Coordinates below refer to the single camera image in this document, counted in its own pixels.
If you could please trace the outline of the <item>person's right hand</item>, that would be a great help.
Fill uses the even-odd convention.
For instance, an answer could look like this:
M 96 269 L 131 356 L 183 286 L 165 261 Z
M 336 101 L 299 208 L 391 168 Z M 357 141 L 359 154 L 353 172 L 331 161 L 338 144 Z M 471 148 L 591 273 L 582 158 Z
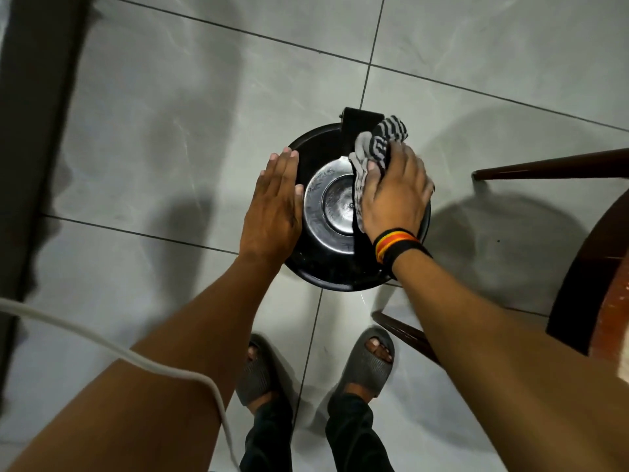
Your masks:
M 435 190 L 422 159 L 404 142 L 390 143 L 390 163 L 374 199 L 362 198 L 365 233 L 373 241 L 385 230 L 420 230 Z

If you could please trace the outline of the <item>person's left hand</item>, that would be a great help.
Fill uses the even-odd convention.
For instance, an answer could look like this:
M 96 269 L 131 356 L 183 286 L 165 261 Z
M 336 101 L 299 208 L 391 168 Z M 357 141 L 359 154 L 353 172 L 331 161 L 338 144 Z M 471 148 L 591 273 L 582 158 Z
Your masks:
M 303 207 L 294 206 L 299 153 L 285 147 L 272 153 L 258 176 L 245 215 L 239 255 L 263 262 L 274 270 L 293 252 L 302 232 Z

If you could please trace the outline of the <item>grey striped cleaning cloth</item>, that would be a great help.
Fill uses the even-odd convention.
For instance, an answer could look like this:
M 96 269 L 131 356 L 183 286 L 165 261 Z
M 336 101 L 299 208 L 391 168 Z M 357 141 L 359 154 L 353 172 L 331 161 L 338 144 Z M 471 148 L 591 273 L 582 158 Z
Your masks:
M 390 163 L 390 143 L 405 142 L 408 131 L 397 116 L 390 116 L 379 122 L 372 131 L 358 134 L 354 151 L 349 154 L 353 168 L 353 205 L 357 226 L 365 233 L 362 198 L 365 190 L 369 162 L 373 162 L 384 175 Z

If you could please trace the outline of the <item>black round cooker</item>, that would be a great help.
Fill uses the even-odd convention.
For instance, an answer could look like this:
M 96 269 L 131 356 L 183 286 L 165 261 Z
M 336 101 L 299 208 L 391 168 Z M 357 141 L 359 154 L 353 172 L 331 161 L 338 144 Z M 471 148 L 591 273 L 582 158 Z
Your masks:
M 304 210 L 303 229 L 286 265 L 312 285 L 348 292 L 392 280 L 358 229 L 349 160 L 358 134 L 388 117 L 345 108 L 340 123 L 313 129 L 290 145 L 299 153 L 296 180 L 304 186 Z

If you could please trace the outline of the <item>person's right forearm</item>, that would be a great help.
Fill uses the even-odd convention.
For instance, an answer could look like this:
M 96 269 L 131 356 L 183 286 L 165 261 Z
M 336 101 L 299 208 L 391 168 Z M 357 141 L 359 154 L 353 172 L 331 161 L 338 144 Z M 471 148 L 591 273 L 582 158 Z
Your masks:
M 400 254 L 393 272 L 509 471 L 629 472 L 629 384 L 419 250 Z

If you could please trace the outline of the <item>person's left forearm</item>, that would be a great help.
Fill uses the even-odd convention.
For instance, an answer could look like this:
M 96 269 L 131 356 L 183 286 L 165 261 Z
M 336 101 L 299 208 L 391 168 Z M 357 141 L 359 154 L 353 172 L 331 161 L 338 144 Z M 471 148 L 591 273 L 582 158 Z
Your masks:
M 0 309 L 96 342 L 118 358 L 30 442 L 9 472 L 207 472 L 279 270 L 241 257 L 131 349 L 23 303 Z

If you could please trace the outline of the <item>black orange striped wristband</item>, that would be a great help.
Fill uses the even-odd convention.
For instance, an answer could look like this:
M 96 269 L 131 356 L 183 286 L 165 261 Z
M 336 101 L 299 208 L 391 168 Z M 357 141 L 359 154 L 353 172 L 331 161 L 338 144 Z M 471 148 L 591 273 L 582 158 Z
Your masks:
M 419 250 L 427 257 L 433 258 L 422 241 L 406 229 L 385 230 L 373 241 L 375 260 L 394 281 L 397 281 L 397 277 L 394 275 L 393 265 L 402 253 L 409 250 Z

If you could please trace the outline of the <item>grey left slipper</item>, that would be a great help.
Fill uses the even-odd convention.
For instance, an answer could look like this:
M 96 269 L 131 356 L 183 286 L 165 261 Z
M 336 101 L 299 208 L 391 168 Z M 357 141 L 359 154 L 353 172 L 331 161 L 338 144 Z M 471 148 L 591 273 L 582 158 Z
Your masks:
M 248 347 L 256 349 L 256 354 L 253 358 L 247 357 L 235 389 L 240 403 L 249 407 L 270 393 L 287 401 L 288 396 L 279 373 L 280 363 L 276 360 L 270 343 L 262 335 L 252 333 Z

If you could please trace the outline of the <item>grey slipper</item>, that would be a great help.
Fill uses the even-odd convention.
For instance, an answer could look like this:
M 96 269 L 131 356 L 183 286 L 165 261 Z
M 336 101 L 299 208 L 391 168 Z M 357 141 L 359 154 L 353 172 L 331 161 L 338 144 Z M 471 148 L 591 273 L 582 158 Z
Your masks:
M 235 389 L 240 403 L 249 407 L 270 393 L 287 401 L 288 396 L 279 373 L 280 363 L 276 360 L 270 343 L 262 335 L 252 333 L 248 347 L 256 349 L 256 354 L 253 358 L 247 357 Z
M 374 339 L 378 341 L 377 347 L 383 351 L 381 356 L 367 347 Z M 378 397 L 392 373 L 394 359 L 395 346 L 389 333 L 380 326 L 368 327 L 352 347 L 332 397 L 344 394 L 349 384 L 361 386 L 374 398 Z

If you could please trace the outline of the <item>grey right slipper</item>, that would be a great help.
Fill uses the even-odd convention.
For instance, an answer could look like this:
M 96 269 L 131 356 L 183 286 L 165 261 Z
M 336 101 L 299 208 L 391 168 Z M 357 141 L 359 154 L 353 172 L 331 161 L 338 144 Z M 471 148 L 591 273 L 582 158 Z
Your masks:
M 367 347 L 374 339 L 378 341 L 377 347 L 383 351 L 381 356 Z M 344 394 L 349 384 L 361 386 L 374 398 L 378 397 L 392 373 L 394 359 L 395 346 L 389 333 L 380 326 L 368 327 L 352 347 L 332 397 Z

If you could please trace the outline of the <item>dark wooden chair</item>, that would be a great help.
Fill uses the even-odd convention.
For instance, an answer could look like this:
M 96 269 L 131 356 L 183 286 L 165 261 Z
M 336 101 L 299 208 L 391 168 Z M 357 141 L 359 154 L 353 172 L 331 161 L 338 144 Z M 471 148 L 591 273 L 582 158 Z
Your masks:
M 471 176 L 474 181 L 629 179 L 629 148 L 485 168 Z M 580 247 L 546 333 L 629 384 L 629 189 Z

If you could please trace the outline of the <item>dark trousers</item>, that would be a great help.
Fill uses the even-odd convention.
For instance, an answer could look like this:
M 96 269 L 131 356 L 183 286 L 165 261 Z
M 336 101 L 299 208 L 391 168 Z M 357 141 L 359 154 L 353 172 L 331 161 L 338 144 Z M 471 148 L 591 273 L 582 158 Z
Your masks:
M 257 408 L 245 440 L 241 472 L 293 472 L 293 411 L 284 395 Z M 373 412 L 357 395 L 333 400 L 325 434 L 337 472 L 394 472 L 381 439 L 373 429 Z

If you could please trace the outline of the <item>dark door frame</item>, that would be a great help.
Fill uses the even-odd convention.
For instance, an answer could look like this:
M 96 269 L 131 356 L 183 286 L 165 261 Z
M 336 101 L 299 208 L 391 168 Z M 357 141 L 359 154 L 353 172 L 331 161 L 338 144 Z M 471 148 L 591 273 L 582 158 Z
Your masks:
M 93 0 L 0 0 L 0 300 L 23 301 Z

